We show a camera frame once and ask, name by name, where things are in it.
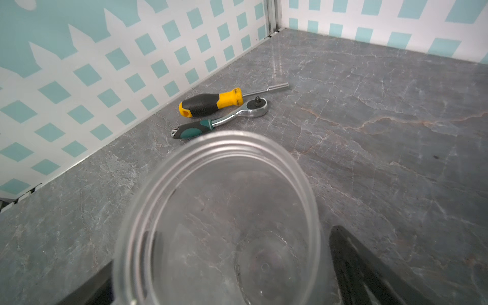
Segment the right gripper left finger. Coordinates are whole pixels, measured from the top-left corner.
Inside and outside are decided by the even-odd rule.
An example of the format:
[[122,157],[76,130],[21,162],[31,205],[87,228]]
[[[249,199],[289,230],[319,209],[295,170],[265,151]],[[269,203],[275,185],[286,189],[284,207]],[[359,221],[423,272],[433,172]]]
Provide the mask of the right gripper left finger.
[[113,262],[111,261],[87,282],[82,284],[81,287],[70,293],[63,300],[59,301],[58,304],[114,304],[112,273]]

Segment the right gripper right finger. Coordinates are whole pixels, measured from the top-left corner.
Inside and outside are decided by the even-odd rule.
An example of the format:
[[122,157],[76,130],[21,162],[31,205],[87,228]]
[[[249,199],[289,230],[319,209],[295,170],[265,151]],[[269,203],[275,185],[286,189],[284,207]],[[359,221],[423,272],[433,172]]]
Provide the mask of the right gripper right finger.
[[344,304],[432,304],[342,226],[333,226],[329,247]]

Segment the peanut jar red lid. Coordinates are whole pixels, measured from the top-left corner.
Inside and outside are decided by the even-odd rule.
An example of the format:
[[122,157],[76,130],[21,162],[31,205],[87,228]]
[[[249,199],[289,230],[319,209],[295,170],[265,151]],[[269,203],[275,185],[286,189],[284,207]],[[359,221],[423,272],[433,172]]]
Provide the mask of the peanut jar red lid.
[[322,304],[310,183],[264,136],[220,131],[156,167],[119,232],[117,304]]

